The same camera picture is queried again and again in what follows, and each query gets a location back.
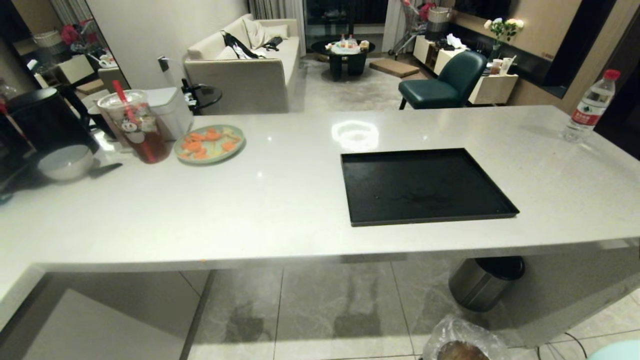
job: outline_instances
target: white countertop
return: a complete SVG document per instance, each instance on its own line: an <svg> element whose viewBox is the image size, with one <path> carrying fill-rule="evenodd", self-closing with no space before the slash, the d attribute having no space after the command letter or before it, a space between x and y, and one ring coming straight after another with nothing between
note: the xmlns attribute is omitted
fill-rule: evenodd
<svg viewBox="0 0 640 360"><path fill-rule="evenodd" d="M332 126L379 138L341 144ZM0 326L46 271L223 268L244 261L460 251L531 254L640 236L640 162L594 134L560 139L551 106L197 118L245 132L235 158L190 167L171 155L99 179L19 192L0 206ZM464 147L516 218L351 227L340 153Z"/></svg>

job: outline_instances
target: coffee table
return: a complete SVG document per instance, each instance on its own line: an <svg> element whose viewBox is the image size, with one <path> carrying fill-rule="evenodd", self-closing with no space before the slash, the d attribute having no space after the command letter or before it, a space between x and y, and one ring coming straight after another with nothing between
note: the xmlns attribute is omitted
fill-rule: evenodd
<svg viewBox="0 0 640 360"><path fill-rule="evenodd" d="M311 49L318 54L329 56L329 68L331 69L331 75L334 81L338 81L342 76L342 60L344 58L348 58L347 74L352 76L362 75L362 72L364 72L365 62L367 61L367 54L374 51L376 49L376 46L372 42L370 42L368 50L360 51L360 53L353 55L337 55L334 54L331 50L327 50L324 48L326 44L336 41L339 40L318 41L311 45Z"/></svg>

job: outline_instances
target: bottle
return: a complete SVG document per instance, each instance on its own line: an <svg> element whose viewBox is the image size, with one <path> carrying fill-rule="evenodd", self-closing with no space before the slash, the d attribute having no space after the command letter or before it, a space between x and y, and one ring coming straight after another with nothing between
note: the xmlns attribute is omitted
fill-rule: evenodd
<svg viewBox="0 0 640 360"><path fill-rule="evenodd" d="M0 102L7 102L18 95L18 90L6 84L4 78L0 78Z"/></svg>
<svg viewBox="0 0 640 360"><path fill-rule="evenodd" d="M571 119L564 129L562 136L568 142L580 142L591 131L604 114L616 92L616 80L620 71L609 69L604 72L602 79L589 88L580 104L571 115Z"/></svg>

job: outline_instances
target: green chair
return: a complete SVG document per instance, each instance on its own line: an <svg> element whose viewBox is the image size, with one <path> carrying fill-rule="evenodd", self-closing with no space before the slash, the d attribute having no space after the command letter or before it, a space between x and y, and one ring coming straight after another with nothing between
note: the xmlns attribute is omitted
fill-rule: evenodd
<svg viewBox="0 0 640 360"><path fill-rule="evenodd" d="M486 66L486 58L464 51L444 66L435 80L407 80L398 85L402 94L400 110L407 102L414 109L461 108L471 95Z"/></svg>

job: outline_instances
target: plastic bag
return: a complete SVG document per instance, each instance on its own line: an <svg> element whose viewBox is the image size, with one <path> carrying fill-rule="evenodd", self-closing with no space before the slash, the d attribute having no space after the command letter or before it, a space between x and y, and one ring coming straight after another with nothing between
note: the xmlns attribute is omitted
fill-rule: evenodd
<svg viewBox="0 0 640 360"><path fill-rule="evenodd" d="M508 360L506 355L507 346L500 338L480 326L456 318L453 315L445 316L433 328L431 338L424 345L423 360L446 360L442 356L438 358L438 355L440 355L443 347L452 341L460 341L477 347L489 360Z"/></svg>

